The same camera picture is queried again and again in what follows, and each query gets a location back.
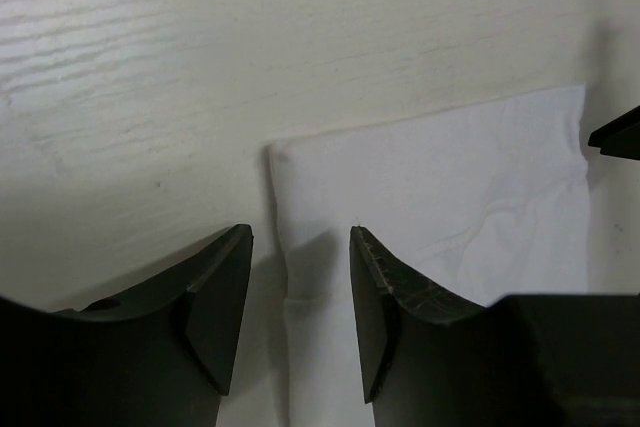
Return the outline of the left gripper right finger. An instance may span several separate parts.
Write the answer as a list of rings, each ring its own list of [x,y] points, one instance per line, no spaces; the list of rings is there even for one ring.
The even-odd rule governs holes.
[[[364,399],[379,426],[635,426],[639,300],[509,295],[483,307],[350,233]]]

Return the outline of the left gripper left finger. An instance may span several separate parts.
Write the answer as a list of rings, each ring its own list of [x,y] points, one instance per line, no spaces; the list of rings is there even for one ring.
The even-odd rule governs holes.
[[[5,426],[212,426],[230,390],[253,233],[83,310],[1,303]]]

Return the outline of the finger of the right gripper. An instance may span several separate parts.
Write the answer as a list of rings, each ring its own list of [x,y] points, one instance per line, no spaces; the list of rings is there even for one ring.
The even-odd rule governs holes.
[[[601,155],[622,159],[640,159],[640,107],[626,112],[591,133],[590,147]]]

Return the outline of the white skirt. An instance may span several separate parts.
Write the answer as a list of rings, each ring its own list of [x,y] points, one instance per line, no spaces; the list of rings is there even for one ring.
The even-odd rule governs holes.
[[[294,426],[370,426],[349,232],[481,305],[588,289],[585,87],[537,91],[269,147],[287,268]]]

